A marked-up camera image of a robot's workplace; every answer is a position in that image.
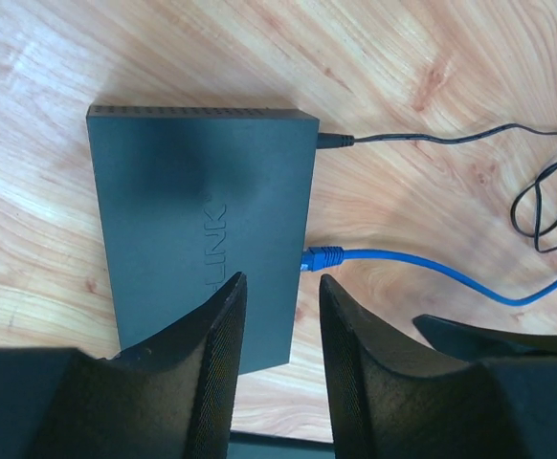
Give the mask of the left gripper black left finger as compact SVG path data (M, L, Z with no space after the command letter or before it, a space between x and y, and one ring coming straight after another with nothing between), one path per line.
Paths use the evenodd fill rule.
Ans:
M0 458L223 458L247 305L231 277L111 359L0 348Z

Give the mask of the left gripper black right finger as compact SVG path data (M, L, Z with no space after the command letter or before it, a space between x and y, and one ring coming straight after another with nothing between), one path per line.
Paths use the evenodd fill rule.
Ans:
M451 357L320 282L340 458L557 458L557 356Z

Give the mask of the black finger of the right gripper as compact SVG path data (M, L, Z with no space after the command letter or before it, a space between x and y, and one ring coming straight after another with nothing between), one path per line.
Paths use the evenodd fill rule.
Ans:
M557 356L557 335L492 330L431 315L412 323L436 351L451 357Z

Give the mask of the black network switch box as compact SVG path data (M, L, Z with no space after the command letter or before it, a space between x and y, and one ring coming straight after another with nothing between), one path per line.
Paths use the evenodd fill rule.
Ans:
M93 104L86 126L121 348L241 272L241 372L287 363L318 119L298 109Z

